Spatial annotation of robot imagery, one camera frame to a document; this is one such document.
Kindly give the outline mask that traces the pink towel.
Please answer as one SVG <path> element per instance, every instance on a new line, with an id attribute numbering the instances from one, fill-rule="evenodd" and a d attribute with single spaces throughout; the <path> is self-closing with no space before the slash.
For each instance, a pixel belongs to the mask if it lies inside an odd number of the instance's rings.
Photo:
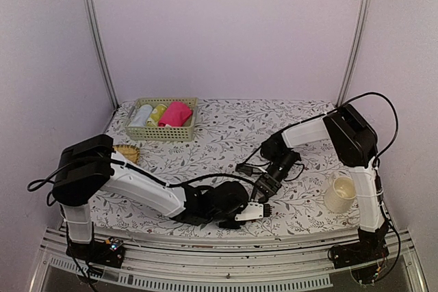
<path id="1" fill-rule="evenodd" d="M 193 111 L 179 101 L 172 102 L 159 120 L 159 127 L 182 127 L 192 116 Z"/>

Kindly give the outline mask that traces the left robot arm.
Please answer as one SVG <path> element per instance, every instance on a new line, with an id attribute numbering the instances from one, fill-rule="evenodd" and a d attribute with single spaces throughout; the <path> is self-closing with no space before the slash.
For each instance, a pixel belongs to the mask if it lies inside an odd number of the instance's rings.
<path id="1" fill-rule="evenodd" d="M 102 253 L 101 244 L 93 239 L 89 205 L 98 191 L 129 198 L 192 226 L 233 219 L 249 202 L 248 192 L 237 181 L 217 187 L 163 181 L 126 160 L 105 134 L 65 148 L 58 169 L 52 195 L 62 206 L 70 240 L 88 261 Z"/>

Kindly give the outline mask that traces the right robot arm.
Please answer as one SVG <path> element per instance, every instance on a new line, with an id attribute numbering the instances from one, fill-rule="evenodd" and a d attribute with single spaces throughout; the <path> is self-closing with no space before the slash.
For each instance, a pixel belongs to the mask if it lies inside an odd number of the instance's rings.
<path id="1" fill-rule="evenodd" d="M 256 180 L 255 188 L 265 194 L 261 201 L 267 201 L 298 161 L 294 149 L 322 140 L 331 141 L 338 161 L 348 168 L 352 178 L 360 213 L 360 242 L 355 245 L 354 256 L 368 262 L 384 244 L 389 224 L 381 211 L 383 187 L 378 175 L 378 137 L 352 105 L 342 105 L 271 135 L 260 148 L 261 156 L 270 165 Z"/>

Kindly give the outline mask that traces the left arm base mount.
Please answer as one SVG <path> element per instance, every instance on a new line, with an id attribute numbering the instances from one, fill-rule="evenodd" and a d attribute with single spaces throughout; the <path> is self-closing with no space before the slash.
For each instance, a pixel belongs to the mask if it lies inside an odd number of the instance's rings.
<path id="1" fill-rule="evenodd" d="M 68 242 L 66 255 L 97 265 L 120 269 L 125 258 L 125 247 L 121 240 L 92 240 L 89 244 Z"/>

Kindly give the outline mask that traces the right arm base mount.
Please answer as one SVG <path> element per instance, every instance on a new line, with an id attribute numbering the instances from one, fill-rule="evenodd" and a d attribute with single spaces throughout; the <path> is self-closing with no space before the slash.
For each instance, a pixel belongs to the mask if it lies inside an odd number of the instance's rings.
<path id="1" fill-rule="evenodd" d="M 328 250 L 328 259 L 335 269 L 345 268 L 384 259 L 389 255 L 386 242 L 376 248 L 368 242 L 357 241 L 347 244 L 335 244 Z"/>

